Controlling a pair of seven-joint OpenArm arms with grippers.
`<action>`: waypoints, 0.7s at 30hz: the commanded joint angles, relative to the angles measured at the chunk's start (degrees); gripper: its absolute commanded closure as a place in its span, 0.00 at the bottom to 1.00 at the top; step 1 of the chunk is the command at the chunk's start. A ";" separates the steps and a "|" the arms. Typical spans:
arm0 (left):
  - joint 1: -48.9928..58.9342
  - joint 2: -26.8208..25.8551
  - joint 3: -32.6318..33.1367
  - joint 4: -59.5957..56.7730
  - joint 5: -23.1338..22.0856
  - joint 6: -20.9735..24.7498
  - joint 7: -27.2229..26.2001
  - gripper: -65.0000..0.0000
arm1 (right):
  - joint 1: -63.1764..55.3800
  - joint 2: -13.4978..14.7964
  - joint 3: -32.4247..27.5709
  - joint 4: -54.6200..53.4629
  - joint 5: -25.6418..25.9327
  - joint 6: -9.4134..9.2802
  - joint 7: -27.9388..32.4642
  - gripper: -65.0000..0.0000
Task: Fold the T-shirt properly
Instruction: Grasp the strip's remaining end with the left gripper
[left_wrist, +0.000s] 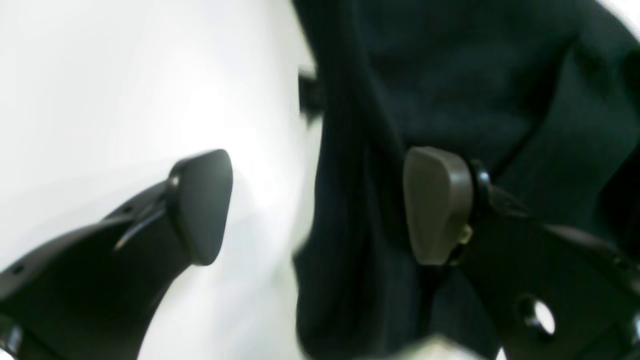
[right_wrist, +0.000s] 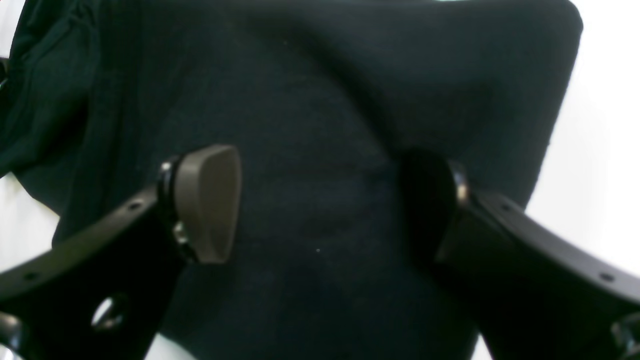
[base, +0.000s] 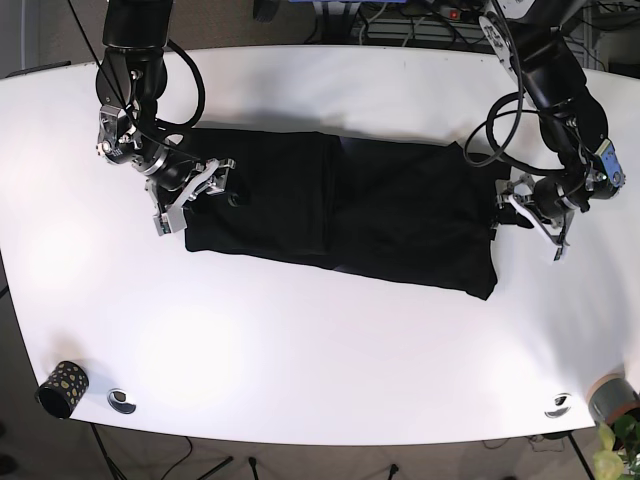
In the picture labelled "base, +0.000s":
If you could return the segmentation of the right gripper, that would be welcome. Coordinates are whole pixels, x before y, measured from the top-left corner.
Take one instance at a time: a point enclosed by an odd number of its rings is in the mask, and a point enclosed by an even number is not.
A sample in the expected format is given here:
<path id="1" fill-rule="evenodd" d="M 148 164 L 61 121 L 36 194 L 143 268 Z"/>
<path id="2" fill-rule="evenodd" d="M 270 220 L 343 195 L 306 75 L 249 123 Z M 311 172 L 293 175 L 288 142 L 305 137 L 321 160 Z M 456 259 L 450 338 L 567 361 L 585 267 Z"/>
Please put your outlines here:
<path id="1" fill-rule="evenodd" d="M 201 158 L 177 150 L 157 150 L 144 159 L 145 190 L 156 213 L 159 236 L 187 227 L 185 211 L 201 194 L 225 198 L 229 206 L 245 205 L 245 182 L 231 158 Z"/>

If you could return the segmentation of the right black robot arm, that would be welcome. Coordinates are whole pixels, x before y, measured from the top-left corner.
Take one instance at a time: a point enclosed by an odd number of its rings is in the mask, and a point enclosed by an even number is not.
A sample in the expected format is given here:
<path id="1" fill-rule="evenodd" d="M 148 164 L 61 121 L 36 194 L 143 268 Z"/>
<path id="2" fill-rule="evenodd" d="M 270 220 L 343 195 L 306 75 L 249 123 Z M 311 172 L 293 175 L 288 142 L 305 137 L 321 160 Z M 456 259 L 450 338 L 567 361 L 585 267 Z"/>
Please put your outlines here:
<path id="1" fill-rule="evenodd" d="M 193 59 L 169 38 L 170 1 L 111 1 L 103 29 L 96 93 L 101 102 L 96 149 L 109 163 L 128 164 L 145 178 L 160 235 L 186 228 L 185 212 L 201 195 L 225 192 L 236 163 L 200 157 L 190 150 L 192 130 L 204 112 L 206 91 Z M 193 75 L 197 102 L 183 123 L 162 120 L 158 101 L 168 81 L 166 50 Z"/>

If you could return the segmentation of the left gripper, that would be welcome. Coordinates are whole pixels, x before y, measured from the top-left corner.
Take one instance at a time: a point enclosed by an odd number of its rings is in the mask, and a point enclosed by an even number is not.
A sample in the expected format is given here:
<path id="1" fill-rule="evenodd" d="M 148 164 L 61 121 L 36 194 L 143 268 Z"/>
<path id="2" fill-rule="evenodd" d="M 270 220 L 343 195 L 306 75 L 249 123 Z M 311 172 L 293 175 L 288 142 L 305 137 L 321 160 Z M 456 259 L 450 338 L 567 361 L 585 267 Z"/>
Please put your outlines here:
<path id="1" fill-rule="evenodd" d="M 517 180 L 496 180 L 496 197 L 492 214 L 492 229 L 515 226 L 535 231 L 553 253 L 552 262 L 566 257 L 570 244 L 567 237 L 581 199 L 575 200 L 585 186 L 587 174 L 569 187 L 566 178 L 545 177 L 534 180 L 523 173 Z"/>

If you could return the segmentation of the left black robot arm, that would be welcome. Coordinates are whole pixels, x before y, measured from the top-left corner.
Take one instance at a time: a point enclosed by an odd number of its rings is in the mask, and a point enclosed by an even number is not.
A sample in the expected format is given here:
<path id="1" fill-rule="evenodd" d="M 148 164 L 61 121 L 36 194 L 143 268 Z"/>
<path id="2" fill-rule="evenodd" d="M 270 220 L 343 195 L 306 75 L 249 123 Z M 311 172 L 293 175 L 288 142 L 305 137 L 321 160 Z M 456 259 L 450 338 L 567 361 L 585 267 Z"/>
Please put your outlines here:
<path id="1" fill-rule="evenodd" d="M 500 64 L 516 82 L 515 92 L 498 99 L 480 125 L 491 155 L 469 159 L 475 168 L 500 161 L 521 171 L 516 181 L 496 186 L 496 205 L 504 222 L 524 222 L 536 230 L 561 260 L 569 247 L 567 235 L 576 212 L 586 212 L 590 200 L 614 197 L 625 174 L 609 138 L 606 113 L 591 95 L 582 67 L 566 45 L 562 28 L 582 7 L 580 1 L 488 1 L 478 19 Z M 539 119 L 544 144 L 557 154 L 558 169 L 534 167 L 506 152 L 508 140 L 494 134 L 505 106 L 516 103 L 516 118 L 530 104 Z"/>

